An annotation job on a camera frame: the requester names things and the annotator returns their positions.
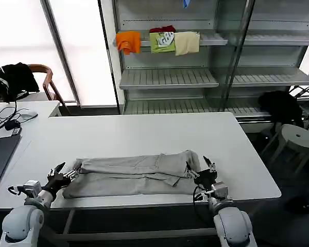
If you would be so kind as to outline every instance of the chair backrest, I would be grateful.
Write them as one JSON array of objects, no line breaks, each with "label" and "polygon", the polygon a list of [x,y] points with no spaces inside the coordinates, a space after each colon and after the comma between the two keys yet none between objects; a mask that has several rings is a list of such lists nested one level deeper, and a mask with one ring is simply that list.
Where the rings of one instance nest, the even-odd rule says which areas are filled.
[{"label": "chair backrest", "polygon": [[[61,97],[60,93],[58,92],[57,88],[55,87],[55,84],[53,83],[53,71],[47,67],[46,65],[42,64],[29,64],[29,68],[31,69],[32,73],[46,73],[46,78],[44,82],[42,83],[43,89],[45,91],[45,94],[47,95],[47,98],[49,100],[58,100],[69,112],[68,108],[66,107],[63,98]],[[49,91],[49,85],[53,89],[55,95],[52,95]]]}]

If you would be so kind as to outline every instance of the shelf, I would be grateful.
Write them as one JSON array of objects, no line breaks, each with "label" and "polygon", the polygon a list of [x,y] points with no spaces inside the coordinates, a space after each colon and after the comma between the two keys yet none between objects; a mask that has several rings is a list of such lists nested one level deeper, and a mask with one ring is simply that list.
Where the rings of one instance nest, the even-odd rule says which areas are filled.
[{"label": "shelf", "polygon": [[[217,112],[219,98],[202,99],[172,99],[172,100],[133,100],[127,102],[125,115],[133,114],[167,114],[167,113],[198,113]],[[235,117],[265,117],[269,113],[260,110],[258,98],[230,98],[226,112]]]},{"label": "shelf", "polygon": [[[229,43],[236,40],[236,34],[229,35]],[[249,30],[244,45],[309,45],[309,31]]]},{"label": "shelf", "polygon": [[[227,69],[214,69],[213,75],[224,83]],[[309,76],[296,67],[239,67],[232,87],[309,85]]]},{"label": "shelf", "polygon": [[128,101],[125,115],[214,112],[206,99],[135,100]]},{"label": "shelf", "polygon": [[[141,33],[141,46],[150,46],[149,31],[140,31]],[[215,31],[199,31],[200,33],[200,46],[207,45],[226,45],[228,39],[224,39]]]},{"label": "shelf", "polygon": [[125,69],[120,88],[189,89],[217,87],[218,83],[206,68]]},{"label": "shelf", "polygon": [[229,98],[226,112],[231,112],[235,117],[268,117],[270,114],[261,111],[257,97]]}]

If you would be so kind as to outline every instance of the dark floor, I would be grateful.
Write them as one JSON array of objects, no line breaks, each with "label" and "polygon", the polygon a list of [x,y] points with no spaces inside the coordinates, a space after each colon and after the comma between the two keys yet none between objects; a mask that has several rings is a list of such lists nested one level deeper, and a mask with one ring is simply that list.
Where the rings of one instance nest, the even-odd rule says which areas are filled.
[{"label": "dark floor", "polygon": [[[262,150],[267,139],[260,134],[249,135],[254,147]],[[264,161],[272,155],[268,150]],[[282,197],[267,202],[255,215],[252,215],[253,231],[258,246],[309,247],[309,214],[291,213],[286,209],[286,202],[296,196],[305,196],[309,201],[309,164],[296,179],[291,179],[296,163],[287,162],[292,155],[288,150],[269,169],[282,191]],[[252,204],[240,204],[248,213]],[[201,214],[206,216],[207,209],[202,207]],[[1,222],[5,212],[0,212]],[[62,232],[68,211],[51,211],[46,223],[57,232]],[[192,206],[125,208],[102,210],[79,210],[76,212],[70,233],[105,233],[177,230],[186,228],[212,227],[200,221],[194,214]],[[71,246],[220,246],[217,237],[184,237],[170,239],[98,241],[88,243],[71,243]],[[38,246],[50,246],[43,239]]]}]

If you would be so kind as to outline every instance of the robotic hand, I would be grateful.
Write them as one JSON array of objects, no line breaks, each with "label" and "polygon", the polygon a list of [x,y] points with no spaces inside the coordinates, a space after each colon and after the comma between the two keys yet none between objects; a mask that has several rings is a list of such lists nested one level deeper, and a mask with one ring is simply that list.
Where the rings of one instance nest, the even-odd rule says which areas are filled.
[{"label": "robotic hand", "polygon": [[67,187],[78,175],[80,167],[68,173],[59,173],[65,163],[52,169],[47,176],[48,183],[41,187],[39,181],[29,180],[17,187],[9,187],[14,195],[24,193],[27,197],[23,206],[14,208],[3,220],[0,247],[36,247],[44,213],[56,198],[56,193]]},{"label": "robotic hand", "polygon": [[201,183],[206,191],[195,196],[194,200],[208,202],[221,246],[257,247],[248,214],[232,206],[233,201],[229,199],[227,185],[215,182],[215,163],[211,163],[206,157],[204,159],[209,169],[201,171],[195,183]]}]

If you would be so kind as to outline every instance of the orange cloth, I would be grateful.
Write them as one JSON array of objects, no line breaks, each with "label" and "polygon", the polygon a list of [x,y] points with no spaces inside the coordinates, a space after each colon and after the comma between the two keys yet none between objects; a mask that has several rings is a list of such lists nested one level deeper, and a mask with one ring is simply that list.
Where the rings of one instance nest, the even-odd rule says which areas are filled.
[{"label": "orange cloth", "polygon": [[141,34],[139,32],[128,31],[116,34],[118,50],[123,50],[126,55],[131,52],[140,53]]}]

